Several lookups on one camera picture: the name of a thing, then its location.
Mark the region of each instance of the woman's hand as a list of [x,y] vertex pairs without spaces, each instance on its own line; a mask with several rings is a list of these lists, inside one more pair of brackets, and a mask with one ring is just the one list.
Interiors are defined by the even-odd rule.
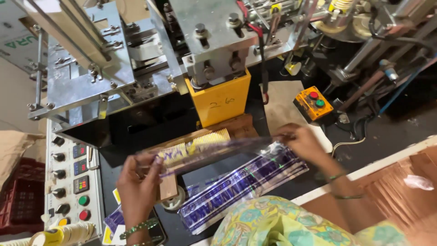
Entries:
[[286,144],[300,158],[315,165],[321,158],[326,157],[325,150],[309,127],[290,123],[279,127],[275,135],[285,135],[278,137],[278,140]]
[[[148,219],[156,202],[162,163],[161,157],[147,153],[130,155],[126,158],[117,181],[126,229]],[[144,166],[150,166],[150,169],[146,178],[141,180],[137,170]]]

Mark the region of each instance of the white plastic bag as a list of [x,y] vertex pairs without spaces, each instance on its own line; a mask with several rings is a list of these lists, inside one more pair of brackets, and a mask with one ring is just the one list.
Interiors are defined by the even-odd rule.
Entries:
[[434,186],[431,180],[425,179],[422,176],[409,174],[404,179],[404,182],[408,187],[413,189],[420,188],[423,190],[434,190]]

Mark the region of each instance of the digital temperature display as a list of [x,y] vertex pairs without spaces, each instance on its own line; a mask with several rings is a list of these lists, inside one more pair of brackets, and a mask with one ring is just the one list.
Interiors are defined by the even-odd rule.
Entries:
[[81,161],[75,162],[74,163],[74,175],[79,175],[81,173],[84,173],[88,171],[87,168],[87,159],[83,159]]
[[87,147],[83,144],[75,145],[73,147],[73,158],[78,158],[87,154]]
[[73,193],[79,194],[90,189],[90,177],[88,175],[73,180]]

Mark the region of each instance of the blue hose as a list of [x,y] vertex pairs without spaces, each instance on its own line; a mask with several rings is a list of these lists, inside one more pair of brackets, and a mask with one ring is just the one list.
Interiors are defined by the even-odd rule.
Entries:
[[395,92],[395,94],[390,98],[390,100],[381,108],[381,110],[379,111],[378,115],[381,115],[393,102],[394,100],[396,100],[396,98],[398,98],[398,96],[402,93],[403,90],[405,90],[405,88],[411,83],[411,81],[414,80],[414,78],[416,78],[416,76],[418,74],[420,74],[420,72],[422,71],[422,69],[425,67],[421,67],[419,68],[416,72],[412,73],[410,75],[410,77],[407,79],[407,81],[405,81],[405,83],[403,83],[399,89]]

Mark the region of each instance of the table surface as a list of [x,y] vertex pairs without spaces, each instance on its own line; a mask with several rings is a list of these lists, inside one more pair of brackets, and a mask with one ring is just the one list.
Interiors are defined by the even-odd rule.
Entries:
[[[275,77],[278,73],[272,73],[270,81],[296,80],[296,77]],[[260,136],[269,135],[267,122],[265,120],[264,108],[261,101],[259,87],[256,81],[251,82],[246,113],[253,116],[253,126]],[[414,118],[400,122],[391,122],[386,116],[376,118],[369,123],[367,128],[367,138],[363,143],[357,145],[341,146],[336,150],[337,160],[350,172],[356,171],[367,164],[375,162],[381,158],[394,154],[407,146],[420,142],[427,137],[437,134],[437,109],[432,109],[421,113]],[[369,111],[361,110],[354,114],[349,114],[351,121],[360,116],[368,114]],[[121,171],[121,166],[127,155],[135,153],[137,150],[149,147],[150,139],[164,142],[184,134],[193,132],[192,119],[195,115],[188,113],[186,118],[171,124],[162,124],[143,131],[146,133],[133,135],[131,141],[124,144],[113,144],[100,150],[101,174],[103,180],[104,210],[105,214],[110,214],[117,208],[117,203],[112,194],[115,182]],[[163,134],[167,134],[166,140],[162,139]],[[340,130],[335,125],[326,128],[326,135],[332,144],[339,142],[350,142],[350,134]],[[239,154],[220,162],[208,165],[201,169],[177,177],[178,185],[188,186],[214,178],[225,172],[229,172],[251,160],[255,154]],[[324,181],[315,179],[317,169],[309,165],[309,171],[283,184],[280,189],[276,188],[267,195],[275,195],[292,200],[309,191],[325,185]],[[160,205],[155,206],[155,210],[163,224],[165,233],[168,236],[166,246],[187,246],[202,239],[214,235],[219,222],[215,223],[199,235],[191,235],[182,225],[179,215],[176,212],[165,211]]]

